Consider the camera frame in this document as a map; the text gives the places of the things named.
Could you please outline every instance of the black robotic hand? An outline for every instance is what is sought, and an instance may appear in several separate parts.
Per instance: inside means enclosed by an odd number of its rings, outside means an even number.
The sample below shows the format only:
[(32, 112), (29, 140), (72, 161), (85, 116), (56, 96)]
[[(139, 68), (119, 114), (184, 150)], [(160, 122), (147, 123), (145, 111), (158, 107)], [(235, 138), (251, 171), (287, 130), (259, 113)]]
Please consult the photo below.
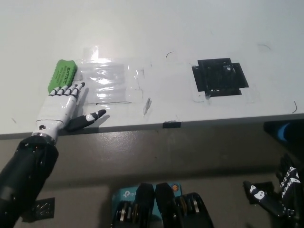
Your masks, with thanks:
[(298, 170), (286, 154), (281, 158), (276, 174), (280, 182), (281, 196), (275, 199), (249, 181), (244, 181), (246, 194), (270, 214), (286, 221), (289, 228), (304, 228), (304, 194)]

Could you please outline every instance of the black fingertip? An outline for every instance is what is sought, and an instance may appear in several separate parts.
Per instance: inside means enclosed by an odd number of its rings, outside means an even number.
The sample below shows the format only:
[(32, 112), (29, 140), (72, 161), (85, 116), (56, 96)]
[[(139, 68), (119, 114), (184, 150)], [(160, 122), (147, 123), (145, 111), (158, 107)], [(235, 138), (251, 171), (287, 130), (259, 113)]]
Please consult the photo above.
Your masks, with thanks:
[(106, 113), (106, 110), (105, 110), (105, 109), (99, 110), (99, 111), (98, 111), (98, 116), (99, 116), (99, 117), (102, 117), (105, 113)]

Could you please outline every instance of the white logo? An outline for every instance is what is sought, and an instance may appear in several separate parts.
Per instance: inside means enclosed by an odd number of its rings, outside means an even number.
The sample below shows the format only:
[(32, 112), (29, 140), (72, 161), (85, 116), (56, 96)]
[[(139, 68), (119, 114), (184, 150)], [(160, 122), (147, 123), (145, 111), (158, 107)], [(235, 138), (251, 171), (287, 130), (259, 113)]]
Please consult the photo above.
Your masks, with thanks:
[(135, 195), (136, 195), (136, 192), (125, 191), (123, 196), (125, 198), (127, 198), (128, 196), (135, 196)]
[(127, 198), (127, 196), (129, 196), (130, 195), (130, 192), (129, 191), (125, 191), (125, 193), (124, 193), (124, 197), (126, 197)]

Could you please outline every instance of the sticker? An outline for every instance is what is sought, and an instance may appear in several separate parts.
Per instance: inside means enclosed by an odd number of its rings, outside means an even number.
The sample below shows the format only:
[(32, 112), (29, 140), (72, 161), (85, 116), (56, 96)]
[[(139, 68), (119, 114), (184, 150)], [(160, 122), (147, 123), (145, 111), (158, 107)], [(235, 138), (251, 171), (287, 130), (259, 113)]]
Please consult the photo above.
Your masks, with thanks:
[(171, 186), (171, 188), (172, 188), (172, 190), (173, 190), (174, 192), (176, 192), (176, 191), (179, 190), (179, 186), (176, 185), (176, 184), (173, 184), (173, 185)]

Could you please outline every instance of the black robotic forearm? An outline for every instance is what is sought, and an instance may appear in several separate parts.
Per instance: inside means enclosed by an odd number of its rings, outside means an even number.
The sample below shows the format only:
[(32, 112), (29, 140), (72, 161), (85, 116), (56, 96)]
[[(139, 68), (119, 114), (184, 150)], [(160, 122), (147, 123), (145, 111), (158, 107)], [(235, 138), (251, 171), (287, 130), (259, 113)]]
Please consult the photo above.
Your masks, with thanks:
[(54, 142), (31, 136), (22, 140), (0, 173), (0, 227), (14, 227), (31, 208), (58, 157)]

